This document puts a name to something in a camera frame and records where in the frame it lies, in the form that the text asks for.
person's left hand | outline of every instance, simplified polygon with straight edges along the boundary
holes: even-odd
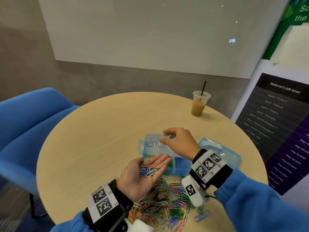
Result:
[[[117,188],[124,193],[132,202],[144,197],[154,186],[159,177],[168,168],[172,158],[168,155],[156,155],[144,162],[143,157],[131,160],[125,168],[122,176],[117,180]],[[160,168],[154,175],[145,177],[140,175],[140,164],[154,165]]]

hand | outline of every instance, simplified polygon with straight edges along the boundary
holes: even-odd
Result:
[[[132,202],[138,201],[149,193],[159,177],[168,168],[167,165],[171,161],[172,158],[168,154],[156,155],[145,162],[143,157],[131,160],[125,168],[122,176],[117,180],[117,188]],[[154,175],[146,178],[140,175],[140,164],[154,165],[156,168],[160,169]]]
[[[197,153],[201,150],[199,145],[192,137],[189,130],[180,128],[169,128],[163,130],[164,136],[170,136],[170,139],[176,137],[176,141],[160,138],[160,142],[168,145],[173,152],[189,160],[193,160]]]

plastic cup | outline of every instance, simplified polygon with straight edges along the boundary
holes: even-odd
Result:
[[[192,103],[192,110],[191,114],[194,116],[201,116],[202,112],[204,110],[204,107],[208,101],[208,99],[211,97],[209,93],[203,92],[201,95],[202,91],[194,91],[193,92],[193,103]]]

gray wall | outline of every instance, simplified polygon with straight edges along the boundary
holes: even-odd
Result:
[[[205,80],[208,105],[230,118],[248,79],[56,61],[38,0],[0,0],[0,101],[44,87],[77,105],[135,91],[192,98]]]

table top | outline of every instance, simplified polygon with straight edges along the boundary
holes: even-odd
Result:
[[[139,140],[169,127],[189,129],[197,142],[208,137],[225,145],[241,155],[242,172],[267,184],[262,158],[249,137],[210,107],[201,117],[192,116],[191,106],[192,100],[175,95],[133,92],[92,101],[65,117],[47,137],[37,163],[39,194],[51,219],[59,224],[84,210],[93,191],[120,176],[129,161],[140,156]],[[234,231],[217,200],[210,199],[204,209],[211,211],[209,218],[196,223],[198,213],[192,210],[183,232]]]

